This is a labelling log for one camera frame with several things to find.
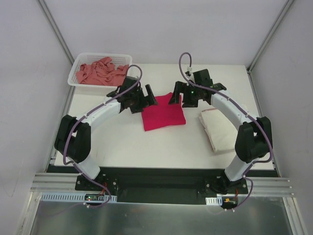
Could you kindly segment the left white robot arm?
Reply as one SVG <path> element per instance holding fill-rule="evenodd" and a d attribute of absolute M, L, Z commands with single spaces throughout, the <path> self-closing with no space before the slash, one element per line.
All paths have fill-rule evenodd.
<path fill-rule="evenodd" d="M 90 111 L 76 117 L 65 115 L 61 119 L 54 148 L 63 155 L 63 164 L 73 164 L 87 177 L 86 184 L 92 190 L 99 190 L 104 181 L 99 176 L 100 166 L 90 156 L 92 132 L 126 109 L 136 114 L 158 105 L 151 86 L 147 84 L 145 88 L 147 95 L 138 78 L 126 76 L 121 86 Z"/>

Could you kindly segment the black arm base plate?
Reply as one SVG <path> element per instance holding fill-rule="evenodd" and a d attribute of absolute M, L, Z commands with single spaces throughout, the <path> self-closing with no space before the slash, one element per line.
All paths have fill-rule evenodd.
<path fill-rule="evenodd" d="M 203 205 L 216 197 L 221 169 L 101 167 L 96 182 L 118 202 Z"/>

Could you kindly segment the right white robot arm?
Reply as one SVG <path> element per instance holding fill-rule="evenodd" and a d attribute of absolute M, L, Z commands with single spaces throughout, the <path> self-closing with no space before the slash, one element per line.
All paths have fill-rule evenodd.
<path fill-rule="evenodd" d="M 182 101 L 183 107 L 198 106 L 203 100 L 213 106 L 234 125 L 238 131 L 235 141 L 235 157 L 221 176 L 210 183 L 215 193 L 233 192 L 246 173 L 256 163 L 262 163 L 266 154 L 272 154 L 271 122 L 267 117 L 248 114 L 227 92 L 221 83 L 213 83 L 207 69 L 196 71 L 194 80 L 177 81 L 169 104 Z"/>

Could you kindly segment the magenta t shirt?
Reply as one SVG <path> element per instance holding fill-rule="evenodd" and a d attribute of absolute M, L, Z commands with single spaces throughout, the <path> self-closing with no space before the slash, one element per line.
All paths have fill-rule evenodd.
<path fill-rule="evenodd" d="M 181 96 L 178 104 L 169 104 L 172 94 L 157 96 L 158 105 L 149 106 L 141 113 L 145 131 L 186 124 Z"/>

